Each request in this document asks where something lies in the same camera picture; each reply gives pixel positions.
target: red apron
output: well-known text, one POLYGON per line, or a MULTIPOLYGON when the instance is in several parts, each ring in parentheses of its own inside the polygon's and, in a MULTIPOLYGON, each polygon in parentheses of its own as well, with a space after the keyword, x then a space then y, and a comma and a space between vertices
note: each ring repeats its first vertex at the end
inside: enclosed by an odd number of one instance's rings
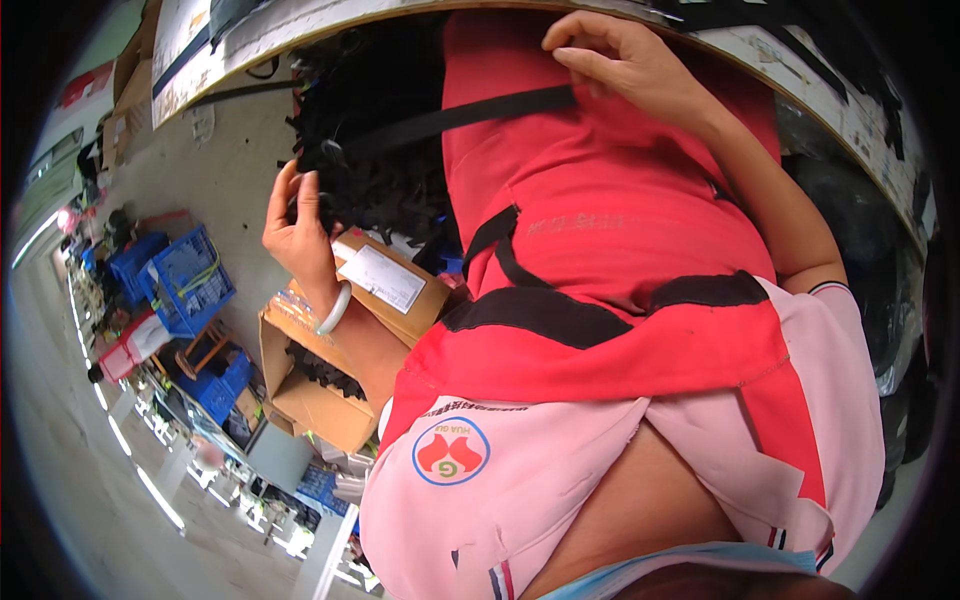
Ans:
MULTIPOLYGON (((539 48, 555 18, 454 13, 444 107, 568 83, 539 48)), ((718 60, 693 61, 778 156, 772 92, 718 60)), ((407 358, 381 447, 443 395, 571 402, 736 389, 761 451, 801 469, 800 497, 826 508, 804 392, 754 278, 776 280, 762 240, 723 200, 729 188, 703 144, 583 91, 577 108, 444 133, 477 300, 407 358)))

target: factory floor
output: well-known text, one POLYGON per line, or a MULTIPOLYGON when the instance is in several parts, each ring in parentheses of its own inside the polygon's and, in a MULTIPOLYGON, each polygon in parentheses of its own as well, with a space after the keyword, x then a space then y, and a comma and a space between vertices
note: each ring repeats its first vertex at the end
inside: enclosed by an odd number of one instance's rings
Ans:
MULTIPOLYGON (((255 83, 241 73, 226 86, 255 83)), ((220 317, 259 363, 257 311, 290 278, 260 236, 276 162, 293 158, 294 130, 284 123, 293 99, 289 90, 275 91, 213 110, 214 131, 203 145, 194 140, 189 114, 141 131, 124 153, 97 222, 120 206, 132 220, 188 209, 196 224, 206 226, 236 288, 220 317)))

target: woman's arm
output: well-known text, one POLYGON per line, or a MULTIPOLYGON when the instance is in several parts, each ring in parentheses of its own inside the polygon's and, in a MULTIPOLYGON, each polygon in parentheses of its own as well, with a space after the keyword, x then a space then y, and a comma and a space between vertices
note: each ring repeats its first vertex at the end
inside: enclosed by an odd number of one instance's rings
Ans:
MULTIPOLYGON (((318 315, 328 315, 340 294, 330 239, 320 223, 320 181, 316 171, 296 175, 291 160, 274 182, 263 229, 263 246, 289 271, 318 315), (287 201, 297 194, 297 222, 287 223, 287 201)), ((347 312, 330 334, 357 375, 367 402, 379 418, 394 393, 396 373, 410 349, 360 302, 350 299, 347 312)))
POLYGON ((847 283, 827 222, 750 130, 719 103, 697 129, 763 237, 780 287, 803 294, 824 281, 847 283))
POLYGON ((813 202, 659 36, 639 23, 577 11, 553 24, 542 47, 593 95, 613 90, 707 145, 763 237, 783 289, 800 294, 823 281, 847 282, 813 202))

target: wooden stool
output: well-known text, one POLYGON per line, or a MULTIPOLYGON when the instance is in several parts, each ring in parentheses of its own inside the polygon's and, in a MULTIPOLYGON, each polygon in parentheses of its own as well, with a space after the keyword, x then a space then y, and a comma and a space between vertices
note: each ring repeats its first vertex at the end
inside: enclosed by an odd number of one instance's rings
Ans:
POLYGON ((222 333, 217 327, 213 324, 213 320, 210 320, 210 323, 204 325, 204 328, 200 330, 200 335, 195 337, 190 346, 186 347, 186 351, 177 350, 177 353, 174 355, 174 359, 177 361, 177 365, 183 369, 183 374, 190 379, 197 380, 197 372, 201 370, 206 363, 210 362, 210 359, 216 356, 217 352, 223 348, 230 339, 230 332, 222 333), (191 365, 189 361, 190 352, 194 350, 200 340, 203 338, 204 334, 208 335, 210 340, 214 342, 213 349, 206 354, 204 358, 197 363, 196 366, 191 365))

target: blue plastic crate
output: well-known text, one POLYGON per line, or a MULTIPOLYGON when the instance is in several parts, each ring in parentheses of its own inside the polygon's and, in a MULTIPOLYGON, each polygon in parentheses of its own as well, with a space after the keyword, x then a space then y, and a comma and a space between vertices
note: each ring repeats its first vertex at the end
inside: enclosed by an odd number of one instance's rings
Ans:
POLYGON ((137 306, 141 300, 146 298, 143 288, 137 280, 143 265, 152 257, 160 253, 170 244, 167 234, 161 231, 154 231, 143 236, 135 244, 123 252, 118 252, 110 257, 108 264, 113 272, 114 278, 120 284, 120 291, 124 298, 131 304, 137 306))
POLYGON ((339 516, 345 516, 350 503, 333 495, 337 476, 328 470, 310 465, 306 468, 297 492, 317 500, 339 516))
POLYGON ((177 384, 203 406, 211 419, 223 425, 252 375, 250 359, 245 352, 240 352, 223 376, 216 377, 209 370, 201 369, 196 381, 181 373, 177 384))
POLYGON ((137 276, 170 335, 192 339, 236 293, 199 226, 148 260, 137 276))

